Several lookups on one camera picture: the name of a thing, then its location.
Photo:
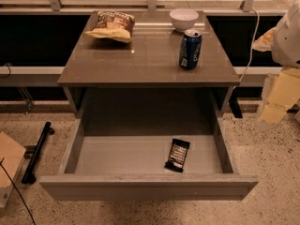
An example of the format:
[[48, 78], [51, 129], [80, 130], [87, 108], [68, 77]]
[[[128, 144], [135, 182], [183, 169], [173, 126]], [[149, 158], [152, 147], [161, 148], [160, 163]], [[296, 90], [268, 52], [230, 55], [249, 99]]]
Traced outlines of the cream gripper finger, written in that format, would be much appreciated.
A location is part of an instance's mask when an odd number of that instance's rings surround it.
[[268, 75], [262, 88], [262, 103], [258, 110], [261, 126], [275, 126], [300, 100], [300, 70], [286, 68], [278, 75]]
[[253, 42], [252, 48], [258, 52], [271, 52], [276, 28], [273, 27]]

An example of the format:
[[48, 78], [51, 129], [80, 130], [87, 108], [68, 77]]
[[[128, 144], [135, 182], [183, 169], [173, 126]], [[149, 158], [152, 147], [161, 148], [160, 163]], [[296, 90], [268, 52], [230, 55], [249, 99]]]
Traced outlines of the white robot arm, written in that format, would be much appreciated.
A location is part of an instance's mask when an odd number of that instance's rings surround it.
[[254, 41], [253, 48], [270, 51], [273, 61], [283, 66], [260, 116], [265, 124], [276, 125], [300, 99], [300, 0], [294, 2], [274, 28]]

